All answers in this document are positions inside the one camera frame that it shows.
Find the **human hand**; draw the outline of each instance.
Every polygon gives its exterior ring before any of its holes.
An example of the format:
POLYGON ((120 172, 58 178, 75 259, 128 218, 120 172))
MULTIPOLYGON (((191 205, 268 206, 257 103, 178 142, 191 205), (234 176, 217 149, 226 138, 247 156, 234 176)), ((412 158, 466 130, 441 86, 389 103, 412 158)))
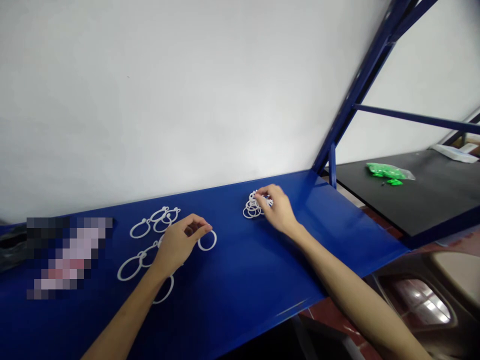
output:
POLYGON ((275 229, 293 238, 296 231, 300 227, 299 222, 295 218, 294 211, 290 205, 290 200, 280 186, 270 184, 258 189, 255 193, 255 200, 265 213, 266 219, 273 225, 275 229), (273 205, 267 204, 264 196, 270 195, 273 205))
POLYGON ((150 269, 161 278, 169 277, 188 259, 197 241, 211 230, 212 226, 195 214, 169 226, 150 269))

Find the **forearm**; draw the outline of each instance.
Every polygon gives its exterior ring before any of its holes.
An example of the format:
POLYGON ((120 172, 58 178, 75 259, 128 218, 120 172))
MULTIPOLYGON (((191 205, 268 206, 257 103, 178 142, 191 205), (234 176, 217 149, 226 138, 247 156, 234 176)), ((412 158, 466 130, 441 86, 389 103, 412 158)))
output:
POLYGON ((289 236, 304 252, 334 301, 384 357, 430 359, 389 305, 303 226, 289 236))
POLYGON ((160 287, 165 282, 152 267, 145 273, 108 326, 90 346, 82 360, 126 359, 137 333, 160 287))

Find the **green plastic bag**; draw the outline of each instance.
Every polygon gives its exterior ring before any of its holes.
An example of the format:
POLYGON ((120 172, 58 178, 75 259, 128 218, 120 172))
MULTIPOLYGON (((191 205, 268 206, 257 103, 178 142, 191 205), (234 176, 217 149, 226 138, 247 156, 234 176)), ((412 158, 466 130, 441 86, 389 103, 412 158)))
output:
MULTIPOLYGON (((371 171, 373 176, 379 178, 390 178, 390 179, 397 179, 397 180, 415 180, 415 176, 408 170, 387 164, 380 164, 377 162, 367 162, 366 166, 371 171)), ((395 185, 401 185, 402 182, 392 182, 395 185)))

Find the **green item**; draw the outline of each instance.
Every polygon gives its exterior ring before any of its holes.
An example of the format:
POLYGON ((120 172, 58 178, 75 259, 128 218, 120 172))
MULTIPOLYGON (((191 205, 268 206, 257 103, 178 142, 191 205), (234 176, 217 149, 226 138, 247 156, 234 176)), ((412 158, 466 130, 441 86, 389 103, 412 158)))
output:
POLYGON ((403 185, 404 184, 403 182, 401 182, 400 180, 397 180, 397 179, 390 179, 390 180, 387 181, 387 183, 389 183, 392 186, 398 186, 398 185, 403 185))
MULTIPOLYGON (((375 177, 386 177, 390 179, 397 179, 397 180, 415 180, 415 176, 413 174, 405 169, 393 166, 393 165, 388 165, 388 164, 380 164, 377 162, 367 162, 366 166, 368 169, 371 171, 372 175, 375 177)), ((399 181, 399 183, 395 183, 396 185, 402 185, 402 182, 399 181)))

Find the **white wall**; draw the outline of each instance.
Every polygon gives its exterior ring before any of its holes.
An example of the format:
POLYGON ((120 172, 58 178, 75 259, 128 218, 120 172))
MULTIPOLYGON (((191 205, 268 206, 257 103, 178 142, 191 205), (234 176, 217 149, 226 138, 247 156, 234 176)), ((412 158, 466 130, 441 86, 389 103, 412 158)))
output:
MULTIPOLYGON (((480 106, 480 1, 439 0, 397 42, 364 105, 463 121, 480 106)), ((427 149, 450 130, 358 111, 337 147, 348 163, 427 149)))
POLYGON ((4 0, 0 219, 310 168, 388 0, 4 0))

